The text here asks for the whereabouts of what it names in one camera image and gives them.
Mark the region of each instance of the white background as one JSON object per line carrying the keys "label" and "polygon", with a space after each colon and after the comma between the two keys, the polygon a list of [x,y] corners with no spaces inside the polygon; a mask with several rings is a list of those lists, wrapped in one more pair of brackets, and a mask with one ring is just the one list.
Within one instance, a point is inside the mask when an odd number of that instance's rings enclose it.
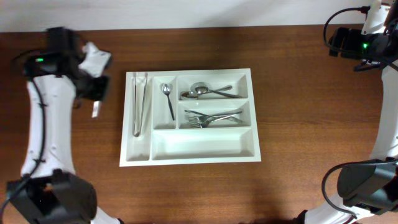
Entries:
{"label": "white background", "polygon": [[[371,0],[0,0],[0,32],[324,24]],[[347,12],[332,23],[363,23]]]}

